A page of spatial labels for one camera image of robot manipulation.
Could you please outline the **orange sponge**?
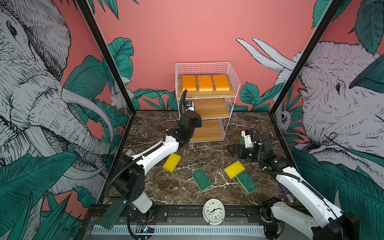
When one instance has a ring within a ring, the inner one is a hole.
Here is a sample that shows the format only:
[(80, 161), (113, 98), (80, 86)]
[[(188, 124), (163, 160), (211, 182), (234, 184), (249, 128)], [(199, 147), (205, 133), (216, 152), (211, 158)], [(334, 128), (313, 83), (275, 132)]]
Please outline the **orange sponge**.
[(211, 76), (209, 75), (199, 75), (198, 76), (198, 82), (199, 82), (199, 91), (200, 92), (211, 92), (213, 91), (213, 84)]
[(183, 91), (196, 91), (196, 79), (194, 75), (183, 75), (182, 76), (182, 87)]
[(217, 91), (229, 91), (230, 85), (226, 75), (213, 75)]

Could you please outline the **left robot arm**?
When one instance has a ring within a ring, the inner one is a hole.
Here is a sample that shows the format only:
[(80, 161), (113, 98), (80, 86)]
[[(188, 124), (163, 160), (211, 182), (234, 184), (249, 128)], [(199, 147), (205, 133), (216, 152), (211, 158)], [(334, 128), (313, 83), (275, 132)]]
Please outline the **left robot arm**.
[(115, 172), (106, 185), (106, 200), (123, 200), (142, 214), (153, 208), (153, 202), (145, 192), (146, 174), (161, 160), (189, 143), (195, 129), (202, 127), (201, 116), (187, 104), (187, 93), (187, 90), (183, 91), (179, 103), (179, 110), (184, 110), (184, 113), (175, 127), (163, 133), (161, 141), (132, 157), (125, 154), (119, 158)]

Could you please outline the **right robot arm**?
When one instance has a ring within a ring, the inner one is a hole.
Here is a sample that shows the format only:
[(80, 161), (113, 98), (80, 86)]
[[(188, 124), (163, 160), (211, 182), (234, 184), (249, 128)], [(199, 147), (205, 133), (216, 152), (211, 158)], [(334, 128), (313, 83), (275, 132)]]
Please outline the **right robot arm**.
[(285, 186), (306, 208), (304, 214), (288, 206), (278, 198), (262, 203), (261, 219), (266, 223), (286, 223), (311, 240), (357, 240), (360, 221), (351, 213), (343, 212), (312, 187), (293, 165), (284, 157), (275, 154), (272, 137), (261, 134), (258, 129), (242, 131), (244, 144), (227, 146), (232, 157), (256, 162)]

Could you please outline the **yellow sponge right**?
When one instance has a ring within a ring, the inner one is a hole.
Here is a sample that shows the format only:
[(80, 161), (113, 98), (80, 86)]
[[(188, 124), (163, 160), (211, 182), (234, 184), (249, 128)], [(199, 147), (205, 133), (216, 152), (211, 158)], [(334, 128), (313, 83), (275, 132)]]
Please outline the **yellow sponge right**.
[(240, 161), (236, 161), (235, 163), (229, 165), (224, 169), (225, 173), (228, 175), (230, 179), (235, 178), (238, 174), (245, 171), (245, 167), (242, 165)]

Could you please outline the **yellow sponge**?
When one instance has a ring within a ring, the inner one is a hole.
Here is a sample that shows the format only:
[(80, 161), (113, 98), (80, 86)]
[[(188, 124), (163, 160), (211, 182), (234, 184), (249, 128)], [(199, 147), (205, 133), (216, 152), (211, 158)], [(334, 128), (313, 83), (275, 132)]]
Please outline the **yellow sponge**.
[(235, 178), (238, 174), (245, 171), (245, 167), (242, 165), (240, 161), (236, 161), (235, 163), (229, 165), (224, 169), (225, 173), (228, 175), (230, 179)]
[(181, 156), (175, 153), (170, 154), (170, 156), (163, 165), (163, 169), (172, 173), (178, 165), (180, 159)]

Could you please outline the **green sponge front right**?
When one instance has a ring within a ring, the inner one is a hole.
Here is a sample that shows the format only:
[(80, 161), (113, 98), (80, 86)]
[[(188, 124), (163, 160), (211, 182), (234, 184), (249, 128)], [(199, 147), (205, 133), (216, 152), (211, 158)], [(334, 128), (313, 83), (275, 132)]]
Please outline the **green sponge front right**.
[(246, 172), (243, 171), (236, 176), (237, 180), (243, 186), (247, 194), (254, 192), (259, 186), (253, 180), (253, 178)]

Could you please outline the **green sponge front middle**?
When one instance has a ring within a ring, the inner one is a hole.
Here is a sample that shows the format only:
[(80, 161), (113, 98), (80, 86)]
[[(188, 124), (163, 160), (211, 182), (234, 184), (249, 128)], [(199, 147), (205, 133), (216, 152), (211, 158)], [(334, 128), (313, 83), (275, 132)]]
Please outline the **green sponge front middle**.
[(206, 174), (202, 169), (198, 169), (197, 171), (195, 171), (192, 174), (192, 177), (201, 192), (208, 190), (212, 186), (212, 183), (207, 178)]

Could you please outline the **red and blue marker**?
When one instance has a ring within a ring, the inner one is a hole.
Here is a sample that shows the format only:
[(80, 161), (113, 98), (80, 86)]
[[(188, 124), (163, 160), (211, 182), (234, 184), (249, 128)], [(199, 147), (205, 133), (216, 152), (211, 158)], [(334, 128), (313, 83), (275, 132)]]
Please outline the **red and blue marker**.
[(279, 186), (280, 186), (280, 188), (282, 189), (282, 191), (284, 192), (284, 194), (285, 194), (287, 200), (288, 200), (290, 203), (293, 203), (294, 200), (293, 200), (293, 198), (291, 197), (291, 195), (289, 194), (289, 192), (288, 192), (288, 190), (286, 189), (286, 187), (285, 187), (283, 184), (281, 184), (281, 183), (279, 183)]

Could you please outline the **yellow sponge left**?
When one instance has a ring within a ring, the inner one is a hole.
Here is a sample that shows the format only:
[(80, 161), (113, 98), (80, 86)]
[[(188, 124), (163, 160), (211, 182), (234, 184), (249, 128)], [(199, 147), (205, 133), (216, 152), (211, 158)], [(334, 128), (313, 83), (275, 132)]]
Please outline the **yellow sponge left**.
[(178, 165), (180, 159), (181, 156), (175, 153), (170, 154), (170, 156), (163, 165), (163, 169), (172, 173)]

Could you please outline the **white alarm clock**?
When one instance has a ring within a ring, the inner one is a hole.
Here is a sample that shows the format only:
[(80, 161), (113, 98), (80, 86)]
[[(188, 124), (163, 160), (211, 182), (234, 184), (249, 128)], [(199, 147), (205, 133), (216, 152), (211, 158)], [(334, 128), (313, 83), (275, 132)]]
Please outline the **white alarm clock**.
[(203, 218), (208, 225), (217, 226), (225, 220), (224, 204), (218, 199), (210, 199), (203, 205)]

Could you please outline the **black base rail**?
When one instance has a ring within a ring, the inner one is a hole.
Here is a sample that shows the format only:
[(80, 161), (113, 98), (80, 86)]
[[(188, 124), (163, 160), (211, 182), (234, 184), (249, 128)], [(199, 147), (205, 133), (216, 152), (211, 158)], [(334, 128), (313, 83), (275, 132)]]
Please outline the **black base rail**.
[[(89, 223), (91, 220), (101, 218), (110, 205), (93, 205), (88, 210), (84, 221)], [(298, 210), (300, 213), (304, 213), (312, 217), (308, 210), (303, 206), (289, 206)], [(278, 220), (272, 220), (269, 217), (268, 220), (264, 217), (262, 206), (257, 205), (224, 205), (224, 207), (204, 207), (204, 205), (156, 205), (154, 220), (150, 220), (149, 223), (166, 223), (171, 218), (187, 218), (192, 220), (203, 220), (204, 223), (208, 223), (205, 217), (213, 217), (213, 220), (218, 221), (219, 217), (224, 218), (225, 222), (230, 220), (245, 219), (246, 223), (257, 223), (261, 225), (267, 225), (277, 223)], [(130, 221), (134, 223), (142, 223), (145, 221), (145, 217), (138, 211), (132, 211), (130, 214)]]

